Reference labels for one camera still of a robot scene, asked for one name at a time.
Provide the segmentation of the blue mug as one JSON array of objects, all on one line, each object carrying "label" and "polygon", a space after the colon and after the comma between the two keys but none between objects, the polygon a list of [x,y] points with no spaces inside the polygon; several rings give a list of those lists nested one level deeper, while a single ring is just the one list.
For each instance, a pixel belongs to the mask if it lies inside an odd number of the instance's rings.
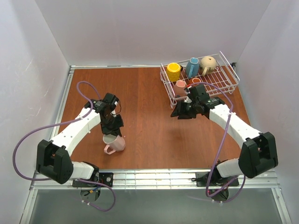
[{"label": "blue mug", "polygon": [[199,59],[192,57],[185,68],[185,73],[188,77],[188,79],[191,79],[193,77],[196,77],[199,71]]}]

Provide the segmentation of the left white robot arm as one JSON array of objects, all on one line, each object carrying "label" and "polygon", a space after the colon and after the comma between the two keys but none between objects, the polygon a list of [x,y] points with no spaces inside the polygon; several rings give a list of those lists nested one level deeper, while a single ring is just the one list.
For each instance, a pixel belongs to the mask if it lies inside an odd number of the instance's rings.
[{"label": "left white robot arm", "polygon": [[79,142],[97,125],[101,126],[104,152],[113,154],[125,149],[126,143],[120,128],[124,126],[115,108],[119,99],[107,93],[103,99],[85,104],[77,121],[69,124],[50,140],[42,140],[37,146],[36,170],[38,173],[64,184],[69,179],[98,182],[99,168],[88,162],[71,161],[71,155]]}]

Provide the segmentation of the yellow textured cup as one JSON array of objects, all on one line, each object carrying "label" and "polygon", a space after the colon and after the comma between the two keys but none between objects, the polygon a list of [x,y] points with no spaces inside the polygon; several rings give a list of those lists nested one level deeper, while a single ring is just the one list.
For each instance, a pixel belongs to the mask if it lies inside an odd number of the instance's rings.
[{"label": "yellow textured cup", "polygon": [[176,82],[179,80],[181,68],[181,65],[178,63],[170,63],[167,65],[166,74],[170,82]]}]

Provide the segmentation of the brown black mug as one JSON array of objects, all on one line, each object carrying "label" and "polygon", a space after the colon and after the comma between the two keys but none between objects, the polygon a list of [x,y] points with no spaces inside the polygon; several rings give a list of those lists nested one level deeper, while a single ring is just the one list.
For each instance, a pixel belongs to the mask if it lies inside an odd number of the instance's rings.
[{"label": "brown black mug", "polygon": [[189,80],[189,86],[197,86],[201,83],[201,80],[197,77],[193,77]]}]

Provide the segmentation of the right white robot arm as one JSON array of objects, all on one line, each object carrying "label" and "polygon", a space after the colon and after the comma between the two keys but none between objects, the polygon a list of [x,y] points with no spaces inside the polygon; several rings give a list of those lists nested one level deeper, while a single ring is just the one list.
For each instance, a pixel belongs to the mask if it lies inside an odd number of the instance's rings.
[{"label": "right white robot arm", "polygon": [[276,141],[270,132],[262,133],[233,113],[219,97],[210,97],[203,84],[185,89],[171,114],[178,119],[194,119],[198,114],[222,127],[241,149],[237,159],[217,162],[208,177],[212,182],[244,175],[254,178],[278,165]]}]

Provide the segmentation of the beige round mug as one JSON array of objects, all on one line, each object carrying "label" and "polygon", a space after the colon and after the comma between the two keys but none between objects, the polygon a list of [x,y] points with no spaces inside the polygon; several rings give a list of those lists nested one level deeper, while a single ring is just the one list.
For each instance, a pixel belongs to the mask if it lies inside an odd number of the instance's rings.
[{"label": "beige round mug", "polygon": [[199,65],[202,70],[202,76],[205,76],[215,70],[217,62],[212,56],[206,56],[201,59]]}]

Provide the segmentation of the white mug pink handle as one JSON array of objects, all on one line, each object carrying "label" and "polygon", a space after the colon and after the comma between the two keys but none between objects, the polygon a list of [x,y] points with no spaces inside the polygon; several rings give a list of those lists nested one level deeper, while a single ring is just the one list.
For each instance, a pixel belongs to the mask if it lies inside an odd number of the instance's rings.
[{"label": "white mug pink handle", "polygon": [[119,135],[104,135],[103,142],[106,145],[104,148],[104,152],[106,154],[113,154],[115,152],[123,151],[126,146],[124,138]]}]

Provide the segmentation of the white mug brown dots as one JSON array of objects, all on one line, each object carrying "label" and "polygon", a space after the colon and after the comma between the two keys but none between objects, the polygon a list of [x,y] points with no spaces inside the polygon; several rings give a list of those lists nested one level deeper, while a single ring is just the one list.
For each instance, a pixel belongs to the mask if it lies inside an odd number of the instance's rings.
[{"label": "white mug brown dots", "polygon": [[173,87],[174,97],[175,98],[185,97],[186,96],[185,88],[186,88],[186,82],[183,80],[178,80]]}]

